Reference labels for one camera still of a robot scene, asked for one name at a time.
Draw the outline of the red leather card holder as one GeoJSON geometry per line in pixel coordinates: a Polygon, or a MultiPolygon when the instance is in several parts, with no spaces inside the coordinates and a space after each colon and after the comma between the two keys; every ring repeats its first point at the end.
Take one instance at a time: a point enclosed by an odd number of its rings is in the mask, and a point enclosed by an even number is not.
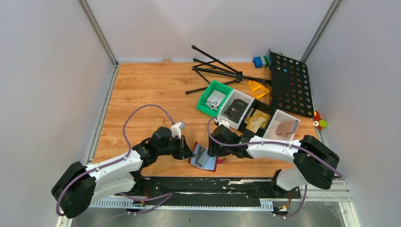
{"type": "Polygon", "coordinates": [[[215,172],[217,169],[218,158],[211,157],[207,154],[208,149],[204,148],[200,143],[195,142],[193,147],[194,157],[188,159],[188,163],[200,170],[215,172]]]}

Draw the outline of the grey card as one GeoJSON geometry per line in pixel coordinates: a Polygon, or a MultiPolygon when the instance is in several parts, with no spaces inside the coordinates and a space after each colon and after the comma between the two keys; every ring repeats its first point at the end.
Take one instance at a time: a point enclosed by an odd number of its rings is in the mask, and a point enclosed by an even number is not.
{"type": "Polygon", "coordinates": [[[198,153],[195,158],[195,165],[197,167],[203,167],[206,162],[207,162],[208,156],[207,156],[207,150],[203,147],[199,147],[198,153]]]}

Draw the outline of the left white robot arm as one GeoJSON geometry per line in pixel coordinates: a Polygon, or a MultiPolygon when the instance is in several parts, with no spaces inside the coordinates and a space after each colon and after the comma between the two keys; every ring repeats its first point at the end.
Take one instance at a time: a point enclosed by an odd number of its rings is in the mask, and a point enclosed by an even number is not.
{"type": "Polygon", "coordinates": [[[195,156],[185,136],[174,136],[169,128],[159,127],[150,138],[122,155],[86,166],[79,161],[71,164],[51,190],[57,214],[75,218],[90,204],[108,196],[121,192],[142,194],[142,169],[165,155],[178,160],[195,156]]]}

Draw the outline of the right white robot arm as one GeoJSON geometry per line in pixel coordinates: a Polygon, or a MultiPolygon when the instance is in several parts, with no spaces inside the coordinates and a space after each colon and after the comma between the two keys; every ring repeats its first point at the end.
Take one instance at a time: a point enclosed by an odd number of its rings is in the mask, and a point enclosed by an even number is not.
{"type": "Polygon", "coordinates": [[[292,163],[291,169],[277,170],[270,184],[275,197],[283,197],[295,187],[311,184],[328,190],[335,178],[339,156],[311,135],[301,140],[272,140],[259,136],[239,136],[224,125],[218,126],[209,136],[209,155],[234,155],[238,158],[270,158],[292,163]]]}

